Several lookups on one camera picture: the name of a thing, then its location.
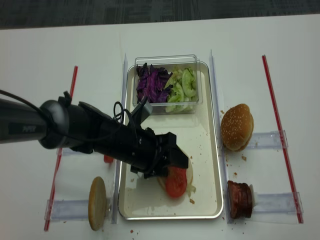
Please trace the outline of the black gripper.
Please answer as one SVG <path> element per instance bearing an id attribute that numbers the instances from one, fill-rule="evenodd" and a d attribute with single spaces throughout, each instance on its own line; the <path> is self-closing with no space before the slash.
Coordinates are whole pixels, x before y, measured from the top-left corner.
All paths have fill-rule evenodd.
<path id="1" fill-rule="evenodd" d="M 177 146 L 171 132 L 155 134 L 152 129 L 136 129 L 105 119 L 99 123 L 99 152 L 127 163 L 144 179 L 167 177 L 168 167 L 189 168 L 189 157 Z"/>

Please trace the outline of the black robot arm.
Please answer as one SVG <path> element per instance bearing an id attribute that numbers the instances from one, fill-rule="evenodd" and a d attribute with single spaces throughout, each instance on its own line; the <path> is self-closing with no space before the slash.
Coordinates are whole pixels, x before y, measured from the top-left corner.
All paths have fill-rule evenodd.
<path id="1" fill-rule="evenodd" d="M 37 140 L 46 149 L 97 152 L 129 164 L 132 172 L 143 173 L 145 178 L 165 177 L 170 167 L 189 166 L 175 134 L 155 134 L 151 128 L 142 128 L 152 112 L 146 99 L 133 112 L 116 102 L 114 107 L 120 111 L 109 116 L 85 102 L 73 105 L 68 92 L 40 107 L 7 91 L 0 93 L 5 96 L 0 101 L 3 144 Z"/>

